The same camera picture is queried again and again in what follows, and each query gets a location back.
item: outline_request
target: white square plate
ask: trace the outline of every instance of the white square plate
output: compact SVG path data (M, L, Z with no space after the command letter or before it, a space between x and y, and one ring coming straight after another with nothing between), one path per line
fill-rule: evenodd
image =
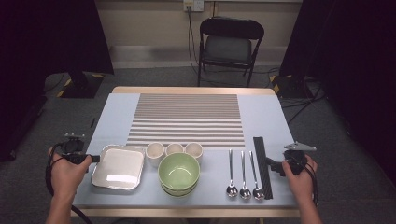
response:
M134 189L140 183L144 160L142 147L107 146L93 170L92 183L109 189Z

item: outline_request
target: table edge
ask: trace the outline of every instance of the table edge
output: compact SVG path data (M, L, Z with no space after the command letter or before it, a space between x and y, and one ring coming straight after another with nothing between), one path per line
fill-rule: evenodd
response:
M80 208L88 217L299 217L298 208Z
M210 88L210 87L115 87L112 93L161 93L161 94L245 94L275 95L272 89L260 88Z

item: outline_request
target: stacked bowls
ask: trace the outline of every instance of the stacked bowls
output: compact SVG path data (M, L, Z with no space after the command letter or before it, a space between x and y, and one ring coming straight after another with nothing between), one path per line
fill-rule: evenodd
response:
M197 185L200 166L187 153L173 153L166 156L158 167L158 175L163 190L175 197L189 194Z

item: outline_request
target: electrical outlet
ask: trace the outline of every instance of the electrical outlet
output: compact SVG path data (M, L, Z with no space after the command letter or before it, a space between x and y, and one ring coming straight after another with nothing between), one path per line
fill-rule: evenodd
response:
M183 10L188 11L204 11L204 0L183 0Z
M188 11L187 7L190 7L190 11L193 11L194 0L183 0L183 10Z
M204 0L194 0L193 11L204 11Z

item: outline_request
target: silver spoon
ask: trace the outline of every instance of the silver spoon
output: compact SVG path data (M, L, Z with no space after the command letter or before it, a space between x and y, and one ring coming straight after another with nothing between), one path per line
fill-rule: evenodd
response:
M245 177L245 151L241 152L241 157L242 157L242 175L244 177L244 186L239 191L239 194L243 199L250 199L251 193L250 190L247 188L247 182Z
M227 194L230 197L235 197L238 194L238 189L236 186L233 184L233 150L230 149L230 176L231 176L231 181L230 181L230 186L227 188Z
M264 198L264 192L262 191L261 188L259 188L259 185L257 184L256 170L254 169L253 153L249 151L249 155L251 161L251 168L253 169L254 184L256 185L256 188L253 190L253 197L257 200L261 200Z

